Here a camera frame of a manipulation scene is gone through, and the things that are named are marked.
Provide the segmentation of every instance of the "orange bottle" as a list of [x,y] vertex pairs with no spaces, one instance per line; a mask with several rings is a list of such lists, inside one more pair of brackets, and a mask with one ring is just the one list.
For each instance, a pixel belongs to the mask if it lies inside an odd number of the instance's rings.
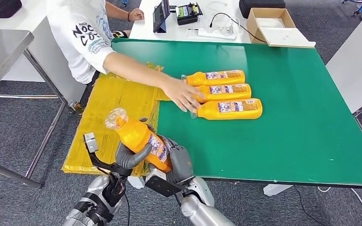
[[229,100],[250,98],[252,90],[248,84],[233,84],[222,86],[199,86],[198,90],[205,98],[196,96],[196,100],[200,103],[205,103],[211,100]]
[[262,102],[256,98],[213,100],[202,104],[191,116],[208,120],[257,119],[262,112]]
[[217,86],[245,83],[245,74],[242,70],[207,73],[196,72],[195,74],[189,76],[183,75],[181,78],[191,86]]
[[163,172],[172,168],[168,151],[163,141],[148,126],[139,120],[130,119],[123,108],[115,108],[105,119],[105,125],[114,129],[120,136],[121,142],[131,151],[138,153],[147,143],[151,143],[152,151],[146,160]]

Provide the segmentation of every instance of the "robotic arm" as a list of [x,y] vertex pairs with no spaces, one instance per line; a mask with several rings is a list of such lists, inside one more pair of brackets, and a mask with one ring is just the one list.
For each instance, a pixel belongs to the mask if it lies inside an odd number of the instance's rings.
[[[169,197],[181,192],[179,202],[182,214],[196,226],[234,226],[218,209],[214,207],[214,198],[207,183],[193,176],[192,164],[187,150],[171,139],[160,136],[169,150],[173,169],[167,174],[154,168],[145,178],[145,185],[154,191]],[[107,164],[100,161],[95,152],[98,145],[93,133],[84,135],[84,142],[92,164],[99,170],[106,169],[107,175],[98,176],[88,187],[86,194],[66,217],[63,226],[106,226],[122,205],[126,191],[125,182],[132,168],[143,160],[151,146],[147,145],[133,154],[120,144],[116,159],[119,163]]]

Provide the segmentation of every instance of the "gray carpet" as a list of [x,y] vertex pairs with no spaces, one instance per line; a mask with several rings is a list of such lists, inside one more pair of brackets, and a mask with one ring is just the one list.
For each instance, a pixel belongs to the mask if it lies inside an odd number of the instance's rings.
[[[360,20],[351,17],[353,3],[339,0],[287,0],[287,8],[300,31],[317,42],[316,48],[327,63]],[[129,0],[126,10],[139,5]],[[113,30],[131,29],[132,24],[110,20]],[[0,93],[50,94],[44,83],[0,83]],[[83,97],[86,103],[90,90]],[[0,99],[0,164],[25,173],[53,119],[57,100]],[[65,174],[60,168],[73,140],[80,116],[63,113],[42,155],[33,178],[42,180],[42,189],[31,189],[0,175],[0,226],[58,226],[84,194],[92,175]],[[306,216],[295,189],[279,195],[263,195],[263,184],[208,182],[216,206],[236,225],[318,226]],[[308,213],[328,226],[362,226],[362,205],[350,189],[332,188],[320,193],[316,187],[297,186]],[[131,225],[187,226],[173,198],[164,198],[149,189],[127,186]],[[124,205],[112,226],[127,223]]]

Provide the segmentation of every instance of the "green mat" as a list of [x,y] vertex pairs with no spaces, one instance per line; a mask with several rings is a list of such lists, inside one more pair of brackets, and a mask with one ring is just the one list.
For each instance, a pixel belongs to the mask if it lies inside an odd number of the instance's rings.
[[362,132],[314,49],[115,40],[113,48],[180,77],[241,69],[257,120],[191,119],[160,103],[158,133],[185,146],[196,176],[362,186]]

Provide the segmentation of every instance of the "tablet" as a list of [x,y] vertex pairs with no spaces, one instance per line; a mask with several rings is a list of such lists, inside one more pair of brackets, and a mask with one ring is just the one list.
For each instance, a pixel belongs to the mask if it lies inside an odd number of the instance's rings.
[[168,0],[163,0],[153,12],[153,32],[160,30],[160,26],[162,26],[169,15],[170,7]]

